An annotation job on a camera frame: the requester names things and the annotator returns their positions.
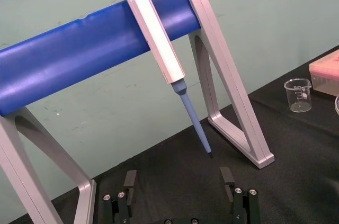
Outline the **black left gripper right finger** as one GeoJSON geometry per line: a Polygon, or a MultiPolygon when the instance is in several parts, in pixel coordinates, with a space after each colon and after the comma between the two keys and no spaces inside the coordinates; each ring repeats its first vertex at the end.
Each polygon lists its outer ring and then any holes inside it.
{"type": "Polygon", "coordinates": [[[231,223],[258,223],[258,190],[237,186],[228,167],[220,167],[219,170],[231,223]]]}

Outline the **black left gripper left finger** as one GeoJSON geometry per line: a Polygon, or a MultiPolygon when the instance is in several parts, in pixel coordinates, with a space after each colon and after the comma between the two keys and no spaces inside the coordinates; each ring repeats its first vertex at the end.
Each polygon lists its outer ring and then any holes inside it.
{"type": "Polygon", "coordinates": [[[123,189],[116,197],[105,194],[102,197],[102,223],[131,223],[133,205],[136,197],[137,171],[127,171],[123,189]]]}

